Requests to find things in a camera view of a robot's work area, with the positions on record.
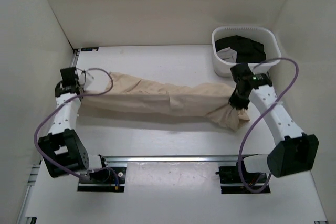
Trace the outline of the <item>beige trousers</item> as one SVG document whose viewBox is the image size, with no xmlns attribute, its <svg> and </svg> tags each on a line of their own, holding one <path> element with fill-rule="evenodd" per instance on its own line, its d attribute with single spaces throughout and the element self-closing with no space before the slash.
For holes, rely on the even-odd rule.
<svg viewBox="0 0 336 224">
<path fill-rule="evenodd" d="M 225 83 L 177 86 L 141 79 L 124 73 L 110 73 L 107 93 L 88 90 L 82 104 L 104 110 L 130 113 L 157 113 L 168 116 L 203 117 L 220 127 L 238 130 L 249 116 L 234 109 L 229 98 L 234 88 Z"/>
</svg>

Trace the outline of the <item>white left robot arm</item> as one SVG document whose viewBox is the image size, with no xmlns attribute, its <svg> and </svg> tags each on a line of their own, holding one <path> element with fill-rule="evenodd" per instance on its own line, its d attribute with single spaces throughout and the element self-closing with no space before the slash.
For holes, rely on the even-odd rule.
<svg viewBox="0 0 336 224">
<path fill-rule="evenodd" d="M 56 109 L 52 116 L 53 123 L 46 136 L 38 139 L 40 150 L 51 160 L 44 158 L 52 178 L 67 174 L 55 164 L 77 173 L 87 172 L 88 176 L 98 182 L 105 182 L 110 176 L 106 159 L 101 155 L 89 155 L 76 133 L 76 121 L 84 89 L 94 80 L 85 70 L 75 67 L 60 70 L 61 81 L 55 86 Z"/>
</svg>

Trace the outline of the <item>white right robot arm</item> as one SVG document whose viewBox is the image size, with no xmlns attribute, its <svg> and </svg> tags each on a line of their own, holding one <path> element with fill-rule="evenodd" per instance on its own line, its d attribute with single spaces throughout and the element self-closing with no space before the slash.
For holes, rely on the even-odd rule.
<svg viewBox="0 0 336 224">
<path fill-rule="evenodd" d="M 252 103 L 260 112 L 260 118 L 265 120 L 275 143 L 269 154 L 243 157 L 240 150 L 236 177 L 247 182 L 255 173 L 272 174 L 279 178 L 310 171 L 319 145 L 317 137 L 306 134 L 292 120 L 265 73 L 254 74 L 246 63 L 239 63 L 230 71 L 236 88 L 229 104 L 235 109 L 247 109 Z"/>
</svg>

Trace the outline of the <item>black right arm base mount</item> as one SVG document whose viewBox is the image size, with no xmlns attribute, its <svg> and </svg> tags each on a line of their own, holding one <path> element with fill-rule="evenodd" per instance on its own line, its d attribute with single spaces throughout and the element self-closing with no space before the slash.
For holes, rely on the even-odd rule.
<svg viewBox="0 0 336 224">
<path fill-rule="evenodd" d="M 219 176 L 221 194 L 251 194 L 243 185 L 238 166 L 220 166 L 215 173 Z M 245 183 L 253 190 L 259 190 L 267 180 L 267 175 L 262 173 L 248 173 L 242 166 Z"/>
</svg>

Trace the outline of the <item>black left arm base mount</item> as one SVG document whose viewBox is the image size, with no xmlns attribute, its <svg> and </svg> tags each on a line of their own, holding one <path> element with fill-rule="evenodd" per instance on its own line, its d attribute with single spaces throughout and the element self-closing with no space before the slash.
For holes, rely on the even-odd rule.
<svg viewBox="0 0 336 224">
<path fill-rule="evenodd" d="M 114 172 L 103 170 L 85 178 L 80 178 L 77 185 L 77 192 L 86 193 L 123 193 L 127 177 L 126 166 L 112 166 Z"/>
</svg>

